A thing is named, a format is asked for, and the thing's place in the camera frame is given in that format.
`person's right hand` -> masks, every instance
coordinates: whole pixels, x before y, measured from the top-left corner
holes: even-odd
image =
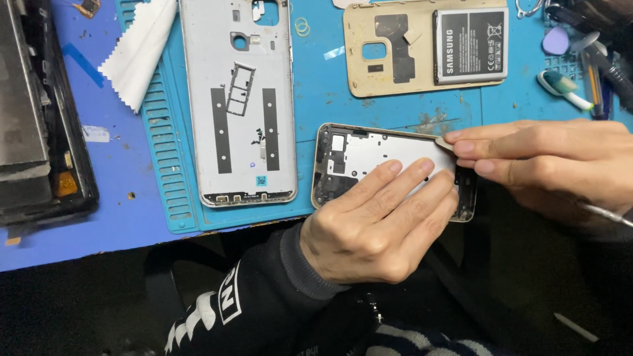
[[[570,225],[604,223],[562,192],[624,214],[633,206],[633,135],[618,122],[517,121],[450,132],[462,167],[506,186],[519,204]]]
[[[299,240],[310,265],[335,283],[404,281],[457,209],[445,170],[403,201],[434,167],[421,158],[399,174],[402,163],[387,161],[310,215]]]

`blue tape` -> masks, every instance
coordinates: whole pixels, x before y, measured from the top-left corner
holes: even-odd
[[[325,60],[327,61],[342,54],[345,54],[345,46],[341,46],[339,48],[335,48],[329,52],[324,53],[323,58],[325,58]]]
[[[94,68],[90,62],[88,62],[88,60],[84,57],[83,54],[81,54],[81,52],[79,52],[79,50],[77,49],[77,47],[75,47],[74,44],[69,43],[66,46],[64,46],[61,49],[61,53],[66,56],[70,56],[70,58],[74,59],[75,62],[77,62],[77,64],[81,67],[81,69],[84,70],[84,72],[90,77],[92,78],[92,80],[94,81],[95,84],[97,84],[98,87],[103,88],[103,76],[101,75],[101,73],[99,73],[99,71],[97,71],[96,68]]]

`metal ring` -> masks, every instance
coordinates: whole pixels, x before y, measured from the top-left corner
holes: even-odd
[[[530,10],[530,11],[523,11],[523,9],[521,8],[521,5],[519,4],[521,0],[515,0],[515,4],[517,6],[517,17],[520,19],[522,19],[523,17],[530,17],[532,15],[534,15],[536,13],[536,11],[539,11],[539,9],[541,8],[541,6],[543,5],[543,1],[544,0],[538,0],[536,2],[536,5],[534,5],[534,7]]]

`blue table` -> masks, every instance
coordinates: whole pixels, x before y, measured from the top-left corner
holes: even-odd
[[[522,5],[523,2],[527,6],[530,3],[522,1]],[[73,44],[93,67],[98,67],[121,36],[113,1],[102,1],[92,20],[65,1],[53,0],[53,4],[61,45]],[[509,77],[499,86],[357,99],[348,90],[344,56],[327,61],[323,57],[344,44],[343,11],[329,0],[295,0],[293,8],[292,21],[301,16],[311,27],[307,37],[292,31],[297,160],[304,176],[311,176],[315,133],[324,122],[440,134],[526,118],[563,120],[586,116],[566,101],[544,92],[534,79],[546,66],[573,71],[571,64],[546,61],[540,50],[540,13],[518,20],[514,5],[510,4]],[[174,235],[166,227],[140,117],[118,99],[108,81],[99,88],[76,61],[66,57],[65,63],[82,124],[105,127],[111,137],[120,138],[87,144],[101,193],[99,210],[80,221],[47,226],[23,238],[19,245],[0,246],[0,271],[196,235]],[[633,129],[630,115],[618,111],[615,118]],[[129,192],[134,192],[136,199],[129,200]],[[301,179],[296,199],[304,210],[310,205],[309,195],[310,179]],[[0,230],[0,238],[5,236],[6,231]]]

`black sweatshirt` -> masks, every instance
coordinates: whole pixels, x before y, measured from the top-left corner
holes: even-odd
[[[275,232],[267,243],[248,250],[222,283],[199,296],[173,325],[166,354],[261,355],[271,345],[288,342],[338,292],[349,289],[314,271],[299,247],[300,230],[298,224]],[[616,324],[628,331],[633,319],[633,229],[575,234],[588,283]],[[300,355],[317,353],[308,349]]]

